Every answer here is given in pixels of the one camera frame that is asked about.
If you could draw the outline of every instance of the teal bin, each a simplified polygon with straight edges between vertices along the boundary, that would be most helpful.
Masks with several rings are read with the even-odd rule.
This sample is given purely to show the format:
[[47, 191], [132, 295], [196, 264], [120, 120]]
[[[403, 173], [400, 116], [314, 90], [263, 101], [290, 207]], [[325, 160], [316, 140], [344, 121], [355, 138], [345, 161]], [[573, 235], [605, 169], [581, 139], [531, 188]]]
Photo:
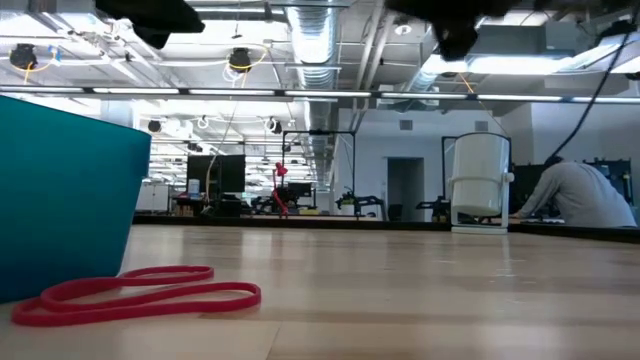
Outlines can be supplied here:
[[151, 137], [0, 96], [0, 303], [120, 271]]

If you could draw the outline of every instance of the person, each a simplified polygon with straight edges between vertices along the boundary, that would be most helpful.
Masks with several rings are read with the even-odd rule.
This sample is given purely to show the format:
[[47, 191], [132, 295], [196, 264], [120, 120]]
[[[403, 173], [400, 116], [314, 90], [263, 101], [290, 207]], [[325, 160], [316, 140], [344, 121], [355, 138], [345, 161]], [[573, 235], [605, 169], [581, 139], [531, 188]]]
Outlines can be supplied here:
[[533, 194], [512, 218], [527, 218], [553, 199], [566, 225], [637, 227], [629, 204], [593, 166], [552, 156], [545, 167]]

